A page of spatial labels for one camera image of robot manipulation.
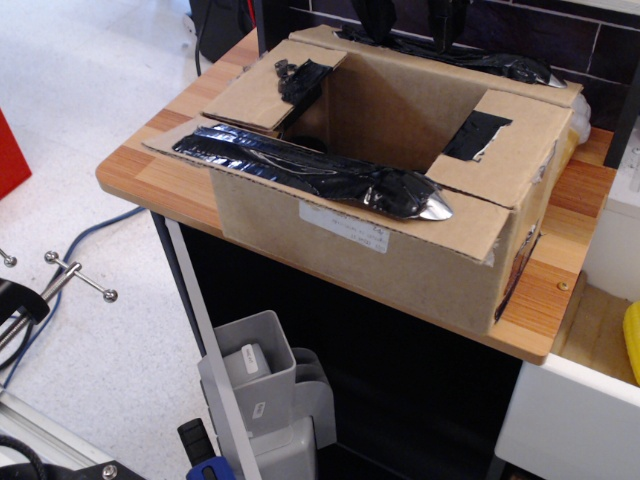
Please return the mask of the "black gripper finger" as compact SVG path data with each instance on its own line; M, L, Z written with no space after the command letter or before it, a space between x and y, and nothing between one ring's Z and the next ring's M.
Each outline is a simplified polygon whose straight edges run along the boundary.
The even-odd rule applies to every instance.
M468 0L429 0L428 22L434 45L439 53L450 50L455 40L462 34Z
M352 0L351 5L368 36L378 44L390 35L397 14L392 0Z

